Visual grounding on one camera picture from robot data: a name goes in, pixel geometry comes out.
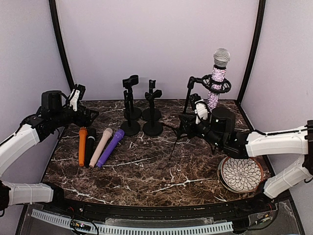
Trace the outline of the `black stand of beige microphone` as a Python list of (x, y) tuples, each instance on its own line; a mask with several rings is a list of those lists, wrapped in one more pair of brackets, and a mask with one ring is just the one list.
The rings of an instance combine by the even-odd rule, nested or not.
[[(153, 94), (154, 89), (156, 88), (156, 80), (149, 80), (149, 91), (145, 93), (145, 98), (148, 100), (149, 96)], [(142, 112), (142, 118), (145, 121), (158, 121), (161, 118), (161, 112), (159, 109), (155, 108), (154, 100), (148, 101), (149, 108), (145, 109)]]

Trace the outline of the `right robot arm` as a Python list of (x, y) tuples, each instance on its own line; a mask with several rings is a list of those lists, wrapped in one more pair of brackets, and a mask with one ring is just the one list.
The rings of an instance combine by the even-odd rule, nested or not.
[(216, 146), (233, 159), (249, 159), (262, 155), (299, 154), (299, 158), (275, 176), (261, 183), (261, 192), (250, 200), (250, 209), (261, 212), (268, 198), (313, 179), (313, 122), (279, 132), (235, 131), (235, 114), (224, 107), (209, 112), (195, 109), (193, 114), (179, 116), (179, 132), (188, 138), (198, 137)]

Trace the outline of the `beige pink microphone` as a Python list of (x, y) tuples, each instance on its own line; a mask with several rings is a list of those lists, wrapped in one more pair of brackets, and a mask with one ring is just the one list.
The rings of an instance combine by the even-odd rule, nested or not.
[(95, 149), (95, 152), (90, 160), (89, 166), (91, 168), (94, 168), (104, 147), (106, 146), (107, 141), (110, 139), (110, 137), (112, 136), (113, 130), (111, 128), (106, 128), (102, 134), (102, 137)]

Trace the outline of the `black microphone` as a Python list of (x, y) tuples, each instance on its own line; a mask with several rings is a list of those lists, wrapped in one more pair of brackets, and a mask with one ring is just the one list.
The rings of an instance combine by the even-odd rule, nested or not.
[(88, 135), (86, 138), (86, 148), (85, 148), (85, 167), (89, 167), (92, 155), (94, 142), (96, 141), (96, 129), (90, 128), (88, 130)]

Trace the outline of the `black stand of purple microphone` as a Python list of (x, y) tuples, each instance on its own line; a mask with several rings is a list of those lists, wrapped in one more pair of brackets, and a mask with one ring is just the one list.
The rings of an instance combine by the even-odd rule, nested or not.
[[(152, 95), (149, 96), (148, 101), (160, 98), (162, 96), (161, 90), (155, 90)], [(163, 125), (159, 121), (148, 121), (143, 125), (143, 132), (147, 136), (156, 137), (163, 132)]]

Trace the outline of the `glitter silver microphone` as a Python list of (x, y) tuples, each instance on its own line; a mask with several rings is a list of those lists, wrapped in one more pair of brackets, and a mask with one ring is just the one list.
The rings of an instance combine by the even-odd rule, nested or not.
[[(211, 85), (210, 88), (214, 90), (221, 90), (222, 82), (224, 81), (224, 76), (226, 73), (226, 66), (230, 61), (230, 53), (225, 48), (217, 49), (213, 54), (214, 66), (211, 76)], [(209, 110), (212, 111), (217, 107), (220, 94), (214, 91), (209, 90), (207, 95), (207, 104)]]

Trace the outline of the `orange microphone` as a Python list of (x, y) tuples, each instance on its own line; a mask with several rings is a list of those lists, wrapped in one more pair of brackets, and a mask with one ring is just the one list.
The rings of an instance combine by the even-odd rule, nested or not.
[(85, 127), (81, 127), (79, 130), (79, 153), (78, 153), (80, 167), (83, 167), (85, 165), (85, 150), (87, 135), (88, 135), (87, 129)]

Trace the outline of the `black tripod mic stand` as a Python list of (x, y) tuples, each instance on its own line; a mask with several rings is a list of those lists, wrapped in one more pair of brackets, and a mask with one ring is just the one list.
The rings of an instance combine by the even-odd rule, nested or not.
[(176, 140), (187, 137), (201, 138), (214, 147), (222, 150), (227, 156), (235, 158), (236, 150), (230, 147), (229, 141), (235, 129), (235, 114), (225, 107), (217, 107), (212, 110), (209, 105), (198, 94), (191, 91), (196, 83), (202, 84), (207, 90), (215, 94), (230, 91), (231, 84), (227, 79), (222, 82), (214, 82), (212, 75), (208, 74), (202, 78), (191, 76), (188, 81), (188, 91), (182, 114), (179, 115), (180, 125), (178, 128), (163, 124), (172, 129)]

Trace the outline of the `purple microphone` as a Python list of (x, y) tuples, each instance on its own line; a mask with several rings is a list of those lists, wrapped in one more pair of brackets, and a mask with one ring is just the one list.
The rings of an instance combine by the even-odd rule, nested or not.
[(109, 145), (104, 150), (103, 154), (101, 155), (101, 157), (99, 158), (96, 164), (98, 168), (101, 168), (104, 165), (104, 163), (107, 161), (107, 159), (109, 158), (109, 156), (111, 155), (115, 147), (124, 138), (124, 135), (125, 135), (125, 132), (122, 129), (119, 129), (116, 131), (116, 133), (114, 134), (114, 137), (112, 138)]

